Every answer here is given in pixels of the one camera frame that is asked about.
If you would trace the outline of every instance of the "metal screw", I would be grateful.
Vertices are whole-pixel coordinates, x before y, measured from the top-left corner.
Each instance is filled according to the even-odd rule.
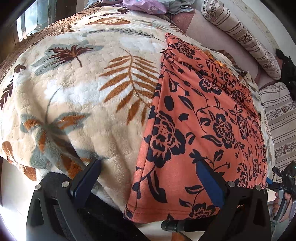
[[[259,185],[256,185],[255,188],[256,188],[258,191],[261,191],[261,190],[262,190],[262,187],[259,186]]]
[[[63,188],[66,188],[66,187],[69,186],[69,185],[70,185],[69,182],[63,182],[63,183],[62,183],[62,187],[63,187]]]
[[[37,184],[37,185],[34,187],[35,191],[38,191],[40,188],[41,188],[40,184]]]
[[[234,188],[234,187],[235,187],[235,183],[232,182],[232,181],[229,181],[227,184],[228,184],[228,186],[230,186],[231,188]]]

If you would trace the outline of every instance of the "coral floral garment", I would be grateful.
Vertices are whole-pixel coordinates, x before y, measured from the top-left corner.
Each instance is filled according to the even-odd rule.
[[[250,91],[208,50],[169,33],[166,42],[125,210],[138,223],[216,214],[219,208],[196,175],[202,159],[241,187],[262,185],[266,178]]]

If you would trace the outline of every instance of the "purple cloth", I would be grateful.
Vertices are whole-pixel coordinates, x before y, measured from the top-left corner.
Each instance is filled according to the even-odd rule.
[[[165,14],[167,12],[166,7],[156,0],[123,0],[122,3],[115,6],[143,11],[149,14]]]

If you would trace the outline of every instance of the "cream blanket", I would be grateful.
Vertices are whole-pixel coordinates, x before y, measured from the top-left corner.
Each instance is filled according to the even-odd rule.
[[[116,7],[87,9],[28,37],[0,70],[0,155],[32,180],[50,171],[73,178],[101,159],[93,191],[124,211],[166,32],[205,49],[163,19]],[[272,163],[272,139],[263,136]]]

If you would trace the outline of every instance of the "striped cushion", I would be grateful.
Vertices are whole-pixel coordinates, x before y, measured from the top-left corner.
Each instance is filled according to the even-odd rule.
[[[276,166],[283,170],[291,161],[296,161],[296,102],[283,83],[264,88],[259,96],[274,141]]]
[[[275,79],[281,78],[281,70],[275,57],[249,32],[249,30],[231,14],[219,0],[205,0],[202,15],[239,42],[262,66],[267,74]]]

